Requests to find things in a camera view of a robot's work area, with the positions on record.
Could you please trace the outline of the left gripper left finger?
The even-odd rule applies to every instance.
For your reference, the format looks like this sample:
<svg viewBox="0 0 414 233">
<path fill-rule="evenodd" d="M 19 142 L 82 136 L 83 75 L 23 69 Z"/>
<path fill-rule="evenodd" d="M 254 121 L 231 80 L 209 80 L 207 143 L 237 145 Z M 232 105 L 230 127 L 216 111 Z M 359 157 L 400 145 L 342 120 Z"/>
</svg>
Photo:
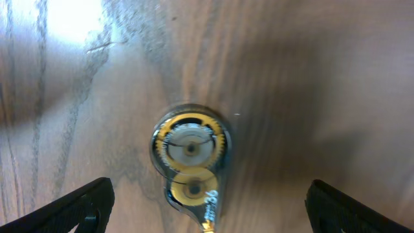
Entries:
<svg viewBox="0 0 414 233">
<path fill-rule="evenodd" d="M 1 227 L 1 232 L 105 232 L 114 205 L 112 182 L 100 177 Z"/>
</svg>

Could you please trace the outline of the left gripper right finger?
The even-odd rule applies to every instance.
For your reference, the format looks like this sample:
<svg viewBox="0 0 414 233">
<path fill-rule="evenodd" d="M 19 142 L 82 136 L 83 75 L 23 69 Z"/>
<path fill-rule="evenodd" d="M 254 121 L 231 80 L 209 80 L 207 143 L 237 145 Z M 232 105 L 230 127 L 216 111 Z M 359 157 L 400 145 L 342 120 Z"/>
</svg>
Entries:
<svg viewBox="0 0 414 233">
<path fill-rule="evenodd" d="M 413 232 L 319 179 L 309 187 L 305 207 L 316 233 Z"/>
</svg>

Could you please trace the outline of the correction tape dispenser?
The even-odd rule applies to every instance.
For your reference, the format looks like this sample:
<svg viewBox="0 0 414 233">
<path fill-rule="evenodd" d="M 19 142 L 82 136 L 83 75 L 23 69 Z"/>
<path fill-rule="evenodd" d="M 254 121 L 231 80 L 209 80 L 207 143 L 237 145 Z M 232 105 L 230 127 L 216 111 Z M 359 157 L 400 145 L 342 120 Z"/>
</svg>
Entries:
<svg viewBox="0 0 414 233">
<path fill-rule="evenodd" d="M 149 152 L 166 200 L 202 232 L 218 229 L 231 150 L 226 120 L 203 105 L 177 105 L 154 127 Z"/>
</svg>

